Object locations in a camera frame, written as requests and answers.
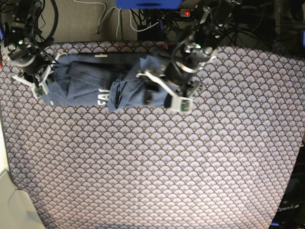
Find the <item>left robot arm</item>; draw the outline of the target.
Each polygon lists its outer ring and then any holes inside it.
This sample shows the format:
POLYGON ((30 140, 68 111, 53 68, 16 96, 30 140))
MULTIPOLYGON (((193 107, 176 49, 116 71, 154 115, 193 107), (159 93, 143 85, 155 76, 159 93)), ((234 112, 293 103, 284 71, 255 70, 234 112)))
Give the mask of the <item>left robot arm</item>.
POLYGON ((156 50, 154 56, 164 62, 160 70, 143 70, 144 104, 152 105, 154 96, 165 93, 170 107, 177 111, 190 108, 200 90, 192 77, 217 57, 221 42, 238 0, 201 0, 194 9, 194 21, 177 32, 177 40, 167 49, 156 50))

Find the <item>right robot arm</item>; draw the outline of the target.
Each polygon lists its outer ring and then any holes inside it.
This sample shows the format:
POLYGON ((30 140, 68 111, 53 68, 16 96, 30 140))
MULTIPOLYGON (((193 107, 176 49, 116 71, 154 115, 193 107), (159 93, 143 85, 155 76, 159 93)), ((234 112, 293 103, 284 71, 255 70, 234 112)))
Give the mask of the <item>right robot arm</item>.
POLYGON ((34 77, 55 59, 45 49, 53 44, 58 25, 58 8, 51 1, 54 21, 50 34, 43 38, 39 18, 45 8, 44 0, 19 0, 12 13, 12 22, 0 26, 0 57, 19 67, 26 77, 34 77))

